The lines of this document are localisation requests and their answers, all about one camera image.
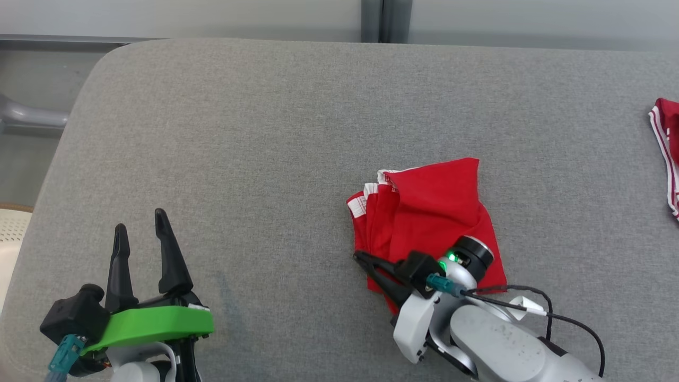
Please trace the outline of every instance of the red cloth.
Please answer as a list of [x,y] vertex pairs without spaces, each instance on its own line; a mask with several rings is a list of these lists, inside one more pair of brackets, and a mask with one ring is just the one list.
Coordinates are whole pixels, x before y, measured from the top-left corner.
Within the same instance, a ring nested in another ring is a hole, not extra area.
[[658,98],[648,115],[667,165],[667,204],[679,219],[679,103]]
[[[391,262],[404,260],[412,250],[438,258],[462,235],[474,236],[495,255],[479,287],[506,284],[493,225],[479,202],[478,165],[477,159],[465,158],[405,171],[380,171],[376,191],[374,184],[367,184],[363,194],[347,201],[356,235],[365,235],[368,252]],[[357,228],[365,215],[366,228]],[[371,280],[369,288],[379,290]]]

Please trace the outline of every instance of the white trim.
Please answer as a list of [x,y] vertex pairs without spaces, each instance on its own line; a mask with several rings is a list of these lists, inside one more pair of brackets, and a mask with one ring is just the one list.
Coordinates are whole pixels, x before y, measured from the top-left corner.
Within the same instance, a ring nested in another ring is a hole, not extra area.
[[378,171],[378,184],[388,184],[389,186],[391,186],[391,190],[396,192],[399,189],[396,187],[395,184],[393,184],[391,182],[391,179],[389,179],[389,176],[387,176],[386,173],[402,173],[404,171],[414,170],[414,169],[419,169],[419,168],[420,168],[420,166],[411,167],[411,168],[405,169],[405,170],[379,170]]
[[365,196],[358,196],[346,203],[354,218],[365,215]]
[[669,205],[669,208],[672,209],[672,215],[677,217],[677,215],[679,215],[679,211],[677,209],[677,198],[675,196],[677,193],[677,170],[669,152],[669,141],[667,139],[667,135],[665,135],[662,123],[660,122],[660,109],[657,106],[654,106],[651,109],[651,112],[648,113],[648,116],[650,117],[650,125],[653,127],[653,133],[655,134],[655,138],[657,139],[658,145],[660,146],[660,153],[663,154],[663,158],[665,159],[665,164],[667,167],[667,204]]
[[366,201],[368,199],[368,195],[377,194],[377,193],[378,193],[378,184],[377,183],[366,183],[363,186],[363,197],[365,197]]

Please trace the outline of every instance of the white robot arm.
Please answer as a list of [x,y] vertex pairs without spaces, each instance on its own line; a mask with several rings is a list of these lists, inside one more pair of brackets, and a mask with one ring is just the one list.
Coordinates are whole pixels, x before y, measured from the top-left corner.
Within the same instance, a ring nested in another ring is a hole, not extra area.
[[[394,341],[410,362],[417,364],[431,350],[480,382],[603,381],[580,360],[518,324],[517,317],[526,311],[547,315],[544,311],[534,305],[512,309],[466,292],[477,287],[477,280],[492,263],[492,253],[483,243],[462,237],[448,254],[436,262],[429,255],[412,252],[402,264],[363,252],[354,254],[400,306],[392,321]],[[454,285],[452,293],[427,284],[432,274]]]

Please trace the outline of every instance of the gray fabric surface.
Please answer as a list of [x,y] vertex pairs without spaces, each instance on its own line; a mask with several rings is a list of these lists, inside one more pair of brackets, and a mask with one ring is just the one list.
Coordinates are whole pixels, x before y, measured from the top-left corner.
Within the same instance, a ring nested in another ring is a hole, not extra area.
[[[676,381],[679,224],[646,114],[678,84],[679,56],[661,54],[120,48],[81,91],[39,197],[0,320],[3,381],[41,380],[55,347],[38,326],[54,300],[105,285],[117,223],[135,294],[157,294],[156,207],[215,314],[197,347],[207,381],[466,381],[400,355],[344,204],[378,169],[464,156],[481,159],[509,281],[598,331],[609,381]],[[557,322],[554,340],[598,367],[585,332]]]

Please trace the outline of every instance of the black cable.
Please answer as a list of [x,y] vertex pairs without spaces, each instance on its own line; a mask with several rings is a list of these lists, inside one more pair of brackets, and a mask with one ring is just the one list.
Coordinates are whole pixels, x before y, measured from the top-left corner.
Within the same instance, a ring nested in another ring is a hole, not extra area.
[[[476,293],[476,292],[491,292],[494,290],[507,290],[507,289],[516,289],[516,290],[527,290],[529,292],[537,293],[542,295],[542,297],[547,301],[547,311],[550,313],[554,313],[552,303],[551,303],[551,298],[547,295],[547,293],[544,293],[543,291],[539,290],[538,288],[533,288],[530,286],[526,285],[495,285],[492,287],[487,287],[487,288],[476,288],[476,289],[470,289],[467,292],[469,293]],[[552,317],[547,318],[547,333],[545,335],[545,338],[548,341],[551,341],[551,324],[552,324]]]
[[[514,305],[514,304],[509,304],[504,301],[499,301],[499,300],[494,300],[492,298],[488,297],[483,297],[479,296],[473,293],[470,293],[470,290],[463,290],[460,292],[462,295],[467,296],[469,298],[475,298],[480,301],[488,302],[489,304],[495,304],[495,305],[500,305],[502,307],[507,307],[507,308],[512,308],[512,309],[518,309],[520,311],[528,311],[527,308],[521,307],[519,305]],[[547,317],[552,317],[559,319],[561,321],[565,321],[568,323],[571,323],[575,326],[578,326],[579,328],[584,329],[586,332],[590,333],[592,337],[594,337],[594,340],[596,341],[596,344],[599,346],[599,355],[601,356],[601,362],[599,365],[599,377],[603,378],[604,377],[604,368],[606,367],[606,351],[604,350],[604,344],[601,342],[601,338],[599,338],[599,335],[596,334],[594,330],[592,330],[589,326],[583,324],[580,321],[577,321],[575,319],[569,318],[569,317],[564,317],[562,315],[554,314],[554,313],[547,313]]]

